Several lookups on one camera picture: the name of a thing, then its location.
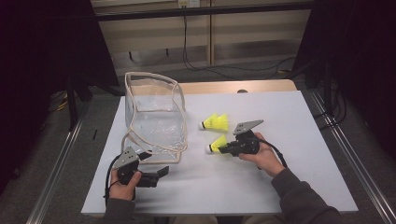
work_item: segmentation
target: metal frame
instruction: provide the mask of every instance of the metal frame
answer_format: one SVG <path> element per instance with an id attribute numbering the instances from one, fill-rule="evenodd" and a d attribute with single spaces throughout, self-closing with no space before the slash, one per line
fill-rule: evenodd
<path id="1" fill-rule="evenodd" d="M 35 207 L 33 208 L 33 211 L 30 214 L 26 224 L 39 224 L 43 221 L 44 215 L 46 215 L 47 209 L 50 205 L 50 201 L 55 193 L 56 186 L 58 185 L 58 182 L 61 178 L 61 173 L 64 170 L 67 158 L 73 148 L 74 143 L 76 142 L 82 121 L 88 113 L 88 108 L 89 103 L 84 103 L 81 109 L 81 116 L 79 117 L 75 128 L 67 135 L 66 141 L 64 142 L 64 146 L 61 150 L 61 153 L 59 154 L 58 160 L 55 162 L 49 178 L 47 179 L 46 185 L 42 189 L 40 196 L 35 202 Z"/>
<path id="2" fill-rule="evenodd" d="M 97 21 L 125 21 L 125 20 L 153 19 L 153 18 L 167 18 L 167 17 L 237 14 L 237 13 L 249 13 L 249 12 L 306 10 L 306 9 L 313 9 L 316 7 L 327 7 L 330 5 L 334 5 L 334 3 L 298 2 L 298 3 L 262 4 L 262 5 L 250 5 L 250 6 L 230 6 L 230 7 L 189 7 L 189 8 L 172 8 L 172 9 L 121 12 L 121 13 L 96 13 L 94 16 L 70 15 L 66 17 L 57 17 L 52 19 L 53 20 L 96 19 Z"/>
<path id="3" fill-rule="evenodd" d="M 317 107 L 321 113 L 324 113 L 326 108 L 323 106 L 323 99 L 321 98 L 318 92 L 312 92 L 312 98 L 314 99 Z M 335 119 L 333 117 L 329 117 L 327 115 L 323 115 L 326 123 L 331 124 L 335 123 Z M 352 166 L 355 171 L 359 181 L 363 185 L 370 199 L 372 200 L 375 208 L 377 209 L 379 215 L 384 220 L 384 223 L 392 224 L 396 223 L 396 216 L 393 212 L 392 208 L 389 205 L 387 198 L 385 197 L 382 190 L 378 187 L 378 185 L 374 182 L 373 178 L 367 172 L 364 167 L 361 159 L 356 153 L 355 149 L 350 145 L 347 140 L 347 137 L 344 135 L 341 127 L 339 125 L 334 125 L 330 127 L 332 131 L 332 135 L 335 140 L 338 142 L 340 148 L 343 150 L 349 164 Z"/>

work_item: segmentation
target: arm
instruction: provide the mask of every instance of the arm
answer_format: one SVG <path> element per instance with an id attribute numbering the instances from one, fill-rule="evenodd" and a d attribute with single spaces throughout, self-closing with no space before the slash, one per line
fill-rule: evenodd
<path id="1" fill-rule="evenodd" d="M 111 171 L 110 183 L 115 183 L 110 188 L 110 198 L 108 199 L 105 216 L 98 221 L 103 224 L 136 224 L 134 221 L 134 188 L 140 180 L 142 174 L 134 173 L 128 185 L 119 183 L 117 171 Z"/>
<path id="2" fill-rule="evenodd" d="M 260 133 L 257 137 L 264 139 Z M 291 170 L 285 169 L 274 151 L 264 143 L 256 155 L 239 154 L 239 158 L 252 161 L 273 177 L 272 185 L 280 197 L 280 207 L 288 223 L 342 223 L 338 211 L 327 205 L 306 182 Z"/>

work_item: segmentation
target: black pole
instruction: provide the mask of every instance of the black pole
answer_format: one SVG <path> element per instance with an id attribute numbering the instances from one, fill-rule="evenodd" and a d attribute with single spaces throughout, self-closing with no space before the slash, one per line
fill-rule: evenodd
<path id="1" fill-rule="evenodd" d="M 68 75 L 68 80 L 67 80 L 67 103 L 69 105 L 69 115 L 70 115 L 69 131 L 71 132 L 76 126 L 78 120 L 73 78 L 71 75 Z"/>
<path id="2" fill-rule="evenodd" d="M 332 116 L 332 69 L 329 58 L 325 59 L 325 74 L 324 74 L 324 108 L 325 112 Z"/>
<path id="3" fill-rule="evenodd" d="M 149 11 L 121 12 L 121 13 L 96 13 L 94 16 L 67 16 L 53 18 L 54 20 L 82 20 L 95 18 L 97 21 L 125 21 L 138 19 L 153 19 L 167 17 L 204 16 L 235 14 L 249 12 L 270 12 L 270 11 L 291 11 L 306 10 L 315 7 L 327 7 L 330 3 L 300 2 L 281 4 L 262 4 L 252 6 L 231 6 L 231 7 L 190 7 L 172 8 Z"/>

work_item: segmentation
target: sleeve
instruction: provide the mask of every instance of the sleeve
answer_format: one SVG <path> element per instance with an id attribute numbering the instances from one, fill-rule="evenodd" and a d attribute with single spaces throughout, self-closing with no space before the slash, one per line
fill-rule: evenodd
<path id="1" fill-rule="evenodd" d="M 337 209 L 327 205 L 309 186 L 285 169 L 273 180 L 280 207 L 287 223 L 342 223 Z"/>
<path id="2" fill-rule="evenodd" d="M 134 202 L 121 199 L 108 199 L 106 212 L 98 224 L 138 224 L 134 220 Z"/>

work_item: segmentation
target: gray floor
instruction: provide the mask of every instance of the gray floor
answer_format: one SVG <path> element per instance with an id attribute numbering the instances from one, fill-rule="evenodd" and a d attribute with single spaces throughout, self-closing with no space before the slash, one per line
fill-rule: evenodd
<path id="1" fill-rule="evenodd" d="M 211 69 L 227 77 L 207 70 L 190 71 L 183 68 L 184 63 L 182 57 L 180 57 L 182 55 L 180 52 L 182 52 L 181 49 L 170 49 L 169 57 L 175 56 L 175 59 L 167 58 L 164 51 L 163 55 L 159 51 L 133 52 L 134 62 L 129 60 L 127 52 L 114 54 L 113 59 L 117 72 L 121 75 L 126 70 L 161 72 L 161 74 L 180 82 L 266 79 L 276 71 L 270 69 L 252 72 L 225 67 Z M 230 50 L 230 58 L 236 61 L 238 61 L 238 58 L 231 57 L 232 53 L 239 56 L 250 55 L 242 50 L 238 53 Z M 263 69 L 277 64 L 281 59 L 286 59 L 289 56 L 289 54 L 285 54 L 268 58 L 267 56 L 255 55 L 254 59 L 246 57 L 245 60 L 240 60 L 241 63 L 233 65 L 249 69 Z M 144 63 L 152 57 L 157 58 L 157 62 L 168 61 L 171 63 Z M 205 65 L 205 57 L 193 53 L 190 61 L 195 66 L 198 66 L 196 64 Z M 292 60 L 289 60 L 282 63 L 280 69 L 290 69 L 291 66 Z M 312 114 L 318 114 L 318 108 L 310 93 L 312 90 L 306 89 L 304 77 L 298 77 L 294 81 L 297 88 L 303 92 Z M 114 118 L 120 99 L 97 89 L 92 89 L 92 91 L 94 97 L 89 103 L 88 115 L 83 120 L 77 141 L 67 159 L 47 213 L 42 219 L 43 223 L 94 223 L 96 221 L 96 218 L 82 215 L 80 210 L 105 146 L 112 118 Z M 60 100 L 62 99 L 55 100 L 53 106 L 56 107 Z M 82 108 L 83 103 L 79 103 L 78 107 Z M 355 109 L 352 103 L 347 103 L 347 109 L 348 113 L 345 121 L 341 124 L 341 128 L 390 205 L 396 207 L 396 188 L 392 186 L 396 182 L 396 162 L 382 151 L 373 138 L 370 129 L 365 125 L 359 111 Z M 20 178 L 11 180 L 5 192 L 0 196 L 0 223 L 26 223 L 68 135 L 67 112 L 66 108 L 49 115 L 45 128 L 34 150 L 29 155 L 28 162 L 21 168 Z M 323 118 L 319 118 L 318 126 L 321 127 L 322 125 L 324 125 Z M 357 213 L 343 214 L 345 223 L 384 223 L 330 130 L 324 130 L 322 134 L 360 210 Z M 143 223 L 153 223 L 150 217 L 139 217 L 138 219 Z"/>

